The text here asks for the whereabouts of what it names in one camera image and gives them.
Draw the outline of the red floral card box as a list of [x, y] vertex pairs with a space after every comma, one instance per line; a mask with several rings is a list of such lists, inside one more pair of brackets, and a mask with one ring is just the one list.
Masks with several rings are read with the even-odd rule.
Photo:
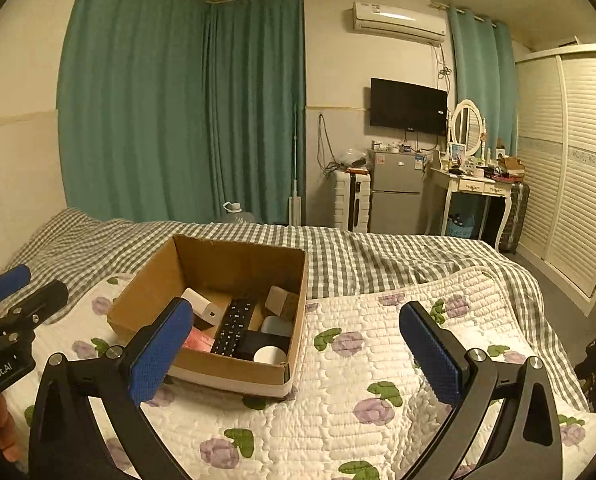
[[193, 327], [185, 339], [183, 347], [187, 350], [211, 352], [213, 344], [214, 339], [210, 335], [202, 332], [197, 327]]

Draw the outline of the white rectangular box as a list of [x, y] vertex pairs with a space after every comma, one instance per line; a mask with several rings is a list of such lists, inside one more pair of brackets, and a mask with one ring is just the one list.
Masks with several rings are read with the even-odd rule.
[[183, 291], [182, 298], [189, 302], [196, 318], [200, 318], [200, 320], [211, 326], [215, 326], [222, 321], [225, 309], [203, 297], [194, 289], [187, 287]]

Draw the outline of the light blue earbuds case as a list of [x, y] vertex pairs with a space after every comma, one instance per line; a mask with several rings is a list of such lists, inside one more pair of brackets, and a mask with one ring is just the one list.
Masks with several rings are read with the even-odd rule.
[[293, 332], [293, 323], [283, 320], [279, 316], [267, 316], [260, 327], [260, 332], [268, 335], [275, 335], [290, 338]]

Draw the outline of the grey checked bed sheet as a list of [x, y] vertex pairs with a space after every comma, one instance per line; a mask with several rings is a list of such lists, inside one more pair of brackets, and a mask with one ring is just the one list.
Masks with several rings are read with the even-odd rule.
[[103, 278], [135, 274], [172, 236], [300, 248], [307, 253], [307, 298], [355, 296], [425, 284], [484, 266], [502, 282], [520, 330], [548, 364], [554, 391], [579, 410], [589, 407], [574, 368], [545, 316], [539, 282], [479, 240], [437, 235], [359, 234], [325, 226], [101, 221], [66, 208], [40, 227], [4, 267], [27, 266], [34, 287], [54, 278], [77, 302]]

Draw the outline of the black remote control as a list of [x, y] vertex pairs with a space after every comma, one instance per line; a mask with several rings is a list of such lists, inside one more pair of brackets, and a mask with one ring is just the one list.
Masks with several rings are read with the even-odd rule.
[[227, 307], [215, 333], [211, 353], [217, 356], [235, 356], [238, 344], [247, 334], [255, 305], [248, 299], [234, 299]]

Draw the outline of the dark green suitcase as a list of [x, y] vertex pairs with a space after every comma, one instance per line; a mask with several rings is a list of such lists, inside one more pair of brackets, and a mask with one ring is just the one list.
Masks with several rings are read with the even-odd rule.
[[512, 208], [499, 242], [500, 252], [508, 252], [509, 254], [516, 252], [520, 235], [522, 235], [522, 228], [525, 224], [529, 196], [530, 188], [528, 184], [515, 182], [512, 185]]

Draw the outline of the brown cardboard box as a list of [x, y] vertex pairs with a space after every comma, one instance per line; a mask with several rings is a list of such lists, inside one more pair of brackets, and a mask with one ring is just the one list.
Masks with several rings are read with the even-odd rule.
[[[175, 235], [116, 298], [107, 320], [129, 341], [175, 298], [194, 313], [195, 348], [179, 350], [176, 378], [214, 389], [280, 399], [297, 374], [307, 299], [307, 254], [298, 248]], [[246, 299], [255, 344], [241, 359], [211, 353], [235, 300]]]

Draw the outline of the blue basket under table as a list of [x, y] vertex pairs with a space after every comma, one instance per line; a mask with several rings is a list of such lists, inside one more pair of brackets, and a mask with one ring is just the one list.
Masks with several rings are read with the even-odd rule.
[[473, 236], [475, 221], [472, 216], [463, 218], [459, 214], [450, 214], [448, 218], [445, 234], [447, 236], [466, 238], [469, 240]]

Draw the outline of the white mop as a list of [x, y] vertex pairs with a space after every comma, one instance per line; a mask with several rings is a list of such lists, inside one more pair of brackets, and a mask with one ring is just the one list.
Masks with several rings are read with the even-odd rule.
[[302, 205], [298, 190], [298, 105], [293, 106], [292, 113], [292, 150], [291, 150], [291, 191], [288, 200], [288, 223], [301, 226]]

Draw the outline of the white suitcase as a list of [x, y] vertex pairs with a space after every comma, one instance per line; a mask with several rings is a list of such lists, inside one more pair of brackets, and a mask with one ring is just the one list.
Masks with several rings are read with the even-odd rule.
[[334, 227], [367, 233], [371, 210], [371, 175], [364, 169], [334, 172]]

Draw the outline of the white oval vanity mirror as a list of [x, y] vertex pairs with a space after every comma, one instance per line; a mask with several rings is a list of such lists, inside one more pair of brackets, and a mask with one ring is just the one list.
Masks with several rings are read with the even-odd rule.
[[469, 99], [456, 104], [450, 121], [450, 142], [461, 144], [467, 156], [474, 156], [486, 140], [486, 123], [478, 106]]

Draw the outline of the white louvered wardrobe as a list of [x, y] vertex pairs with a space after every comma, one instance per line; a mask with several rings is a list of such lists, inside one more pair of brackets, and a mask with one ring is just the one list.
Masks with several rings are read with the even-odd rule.
[[516, 63], [517, 155], [530, 188], [519, 252], [584, 314], [596, 307], [596, 44]]

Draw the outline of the right green curtain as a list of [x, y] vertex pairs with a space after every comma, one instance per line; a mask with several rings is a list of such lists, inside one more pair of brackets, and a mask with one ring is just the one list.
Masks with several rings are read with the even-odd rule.
[[450, 6], [456, 99], [469, 99], [487, 122], [486, 148], [517, 151], [518, 79], [508, 26]]

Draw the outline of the white air conditioner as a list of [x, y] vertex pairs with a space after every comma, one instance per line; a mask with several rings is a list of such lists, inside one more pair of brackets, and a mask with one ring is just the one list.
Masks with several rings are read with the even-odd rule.
[[367, 34], [403, 38], [440, 46], [447, 37], [443, 18], [412, 10], [359, 2], [352, 8], [353, 28]]

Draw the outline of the black wall television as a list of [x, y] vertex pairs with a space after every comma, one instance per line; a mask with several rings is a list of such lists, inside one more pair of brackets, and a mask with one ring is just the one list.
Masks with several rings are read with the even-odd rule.
[[444, 136], [448, 92], [408, 82], [371, 78], [369, 124]]

